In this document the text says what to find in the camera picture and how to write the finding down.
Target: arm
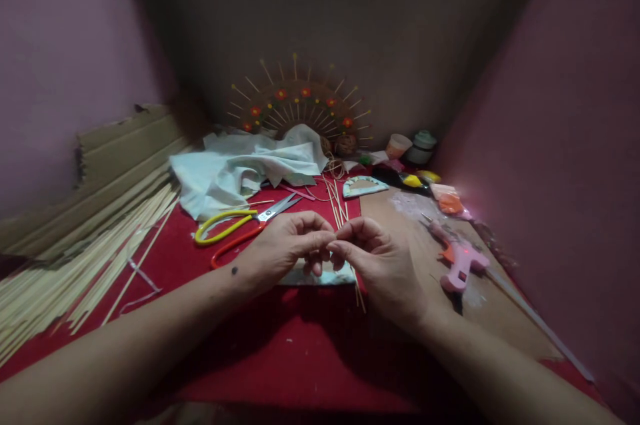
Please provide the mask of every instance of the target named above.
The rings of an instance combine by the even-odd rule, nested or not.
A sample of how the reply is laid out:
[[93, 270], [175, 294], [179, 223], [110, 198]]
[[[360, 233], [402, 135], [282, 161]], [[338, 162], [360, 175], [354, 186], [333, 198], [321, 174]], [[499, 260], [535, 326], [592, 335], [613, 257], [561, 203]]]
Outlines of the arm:
[[12, 424], [113, 423], [238, 305], [299, 257], [319, 274], [333, 229], [314, 212], [282, 214], [229, 266], [99, 328], [0, 384]]
[[334, 267], [345, 258], [377, 310], [424, 344], [496, 423], [620, 423], [598, 403], [451, 309], [420, 287], [409, 249], [375, 221], [359, 217], [329, 244]]

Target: plastic cup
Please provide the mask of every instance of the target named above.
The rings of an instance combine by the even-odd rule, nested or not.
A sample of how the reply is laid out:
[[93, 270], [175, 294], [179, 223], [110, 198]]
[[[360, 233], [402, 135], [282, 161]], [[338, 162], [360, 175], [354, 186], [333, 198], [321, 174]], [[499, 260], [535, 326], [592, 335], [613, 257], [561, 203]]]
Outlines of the plastic cup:
[[404, 135], [391, 134], [389, 144], [387, 144], [387, 157], [389, 157], [389, 160], [399, 159], [411, 145], [413, 145], [413, 142]]

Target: hand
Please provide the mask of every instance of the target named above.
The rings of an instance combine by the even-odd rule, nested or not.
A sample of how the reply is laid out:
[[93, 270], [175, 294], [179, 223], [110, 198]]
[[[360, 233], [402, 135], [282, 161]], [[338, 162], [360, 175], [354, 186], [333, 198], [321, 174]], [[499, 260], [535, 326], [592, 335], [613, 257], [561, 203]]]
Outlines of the hand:
[[371, 218], [358, 217], [336, 232], [327, 248], [339, 270], [345, 259], [353, 265], [379, 312], [407, 331], [419, 322], [427, 308], [427, 297], [413, 270], [409, 247], [391, 238]]
[[299, 258], [306, 261], [305, 273], [313, 270], [320, 276], [322, 262], [329, 260], [327, 244], [333, 240], [333, 227], [317, 213], [283, 213], [265, 227], [232, 266], [247, 270], [262, 292], [277, 284]]

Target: cardboard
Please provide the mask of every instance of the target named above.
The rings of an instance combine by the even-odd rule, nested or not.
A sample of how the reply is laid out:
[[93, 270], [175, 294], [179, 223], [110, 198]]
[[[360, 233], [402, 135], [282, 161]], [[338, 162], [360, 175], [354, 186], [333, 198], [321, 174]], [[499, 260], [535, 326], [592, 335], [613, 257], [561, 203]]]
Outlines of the cardboard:
[[144, 105], [130, 119], [80, 134], [78, 189], [62, 203], [0, 222], [0, 252], [54, 260], [166, 183], [169, 156], [190, 150], [208, 123], [194, 101], [177, 104]]

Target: left hand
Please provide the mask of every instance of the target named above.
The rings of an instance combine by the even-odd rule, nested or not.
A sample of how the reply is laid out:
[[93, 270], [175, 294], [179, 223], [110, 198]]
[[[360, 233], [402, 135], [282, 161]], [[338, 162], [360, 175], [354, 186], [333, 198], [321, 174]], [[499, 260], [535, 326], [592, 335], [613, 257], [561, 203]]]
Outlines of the left hand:
[[299, 258], [305, 273], [322, 274], [322, 262], [329, 260], [327, 245], [335, 240], [333, 227], [316, 212], [280, 214], [231, 263], [249, 274], [259, 292], [277, 284]]

